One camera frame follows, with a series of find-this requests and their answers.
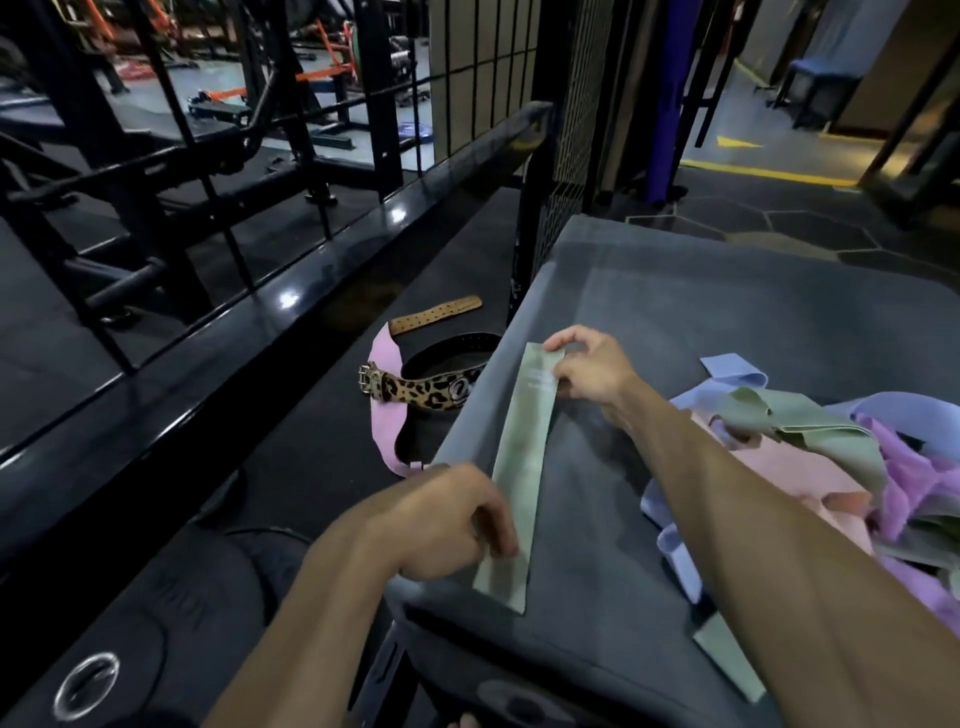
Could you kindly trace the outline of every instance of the weight bench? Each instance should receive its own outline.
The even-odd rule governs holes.
[[[774,389],[960,401],[960,299],[939,283],[575,216],[435,462],[472,461],[489,473],[524,345],[574,323],[617,336],[665,397],[706,378],[698,357],[736,352]],[[438,709],[446,701],[448,715],[471,710],[482,725],[486,715],[556,728],[644,718],[673,728],[782,726],[770,694],[748,703],[691,638],[705,615],[687,602],[657,549],[659,530],[640,512],[648,477],[598,407],[558,401],[526,613],[472,590],[470,570],[391,581],[400,648]],[[375,668],[368,682],[383,673]]]
[[[836,101],[832,108],[826,112],[817,112],[818,117],[825,118],[828,124],[832,124],[840,116],[840,113],[846,107],[847,103],[853,97],[853,93],[860,84],[861,76],[843,73],[830,67],[829,61],[822,59],[796,59],[787,66],[783,81],[780,82],[780,90],[777,97],[767,102],[771,109],[778,109],[790,105],[787,98],[790,88],[793,86],[797,76],[806,76],[810,80],[810,86],[807,88],[802,99],[799,100],[800,107],[797,109],[797,115],[793,119],[793,128],[798,129],[803,126],[806,120],[814,115],[811,106],[818,94],[829,91]]]

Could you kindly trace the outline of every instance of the forearm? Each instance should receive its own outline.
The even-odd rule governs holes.
[[[310,547],[273,622],[210,712],[204,728],[261,728],[305,648],[304,634],[323,618],[347,567],[368,504],[347,511]]]
[[[387,580],[396,567],[384,542],[367,524],[353,542],[324,608],[300,633],[266,725],[271,728],[340,728],[360,654]]]
[[[788,725],[951,722],[960,642],[919,601],[647,385],[617,410]]]

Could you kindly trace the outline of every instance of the green resistance band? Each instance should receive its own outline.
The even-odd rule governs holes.
[[[540,473],[557,396],[553,368],[563,358],[563,352],[545,352],[543,344],[527,344],[523,352],[493,463],[493,481],[513,509],[520,553],[513,559],[495,561],[488,556],[473,578],[474,589],[519,614],[527,606],[527,573],[537,523]]]

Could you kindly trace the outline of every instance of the person's left hand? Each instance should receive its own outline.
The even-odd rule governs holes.
[[[494,557],[519,553],[510,505],[475,465],[435,466],[395,488],[369,527],[387,539],[403,576],[447,576],[481,561],[488,546]]]

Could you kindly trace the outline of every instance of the pink resistance band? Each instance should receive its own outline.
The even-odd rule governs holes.
[[[394,337],[390,335],[390,322],[373,339],[370,349],[370,362],[377,369],[400,376],[403,368],[403,358],[400,356],[400,347],[396,345]],[[399,437],[403,424],[407,421],[407,403],[402,401],[380,401],[370,398],[370,423],[373,432],[373,441],[383,462],[391,471],[400,477],[407,477],[423,470],[423,463],[407,465],[396,456],[396,438]]]

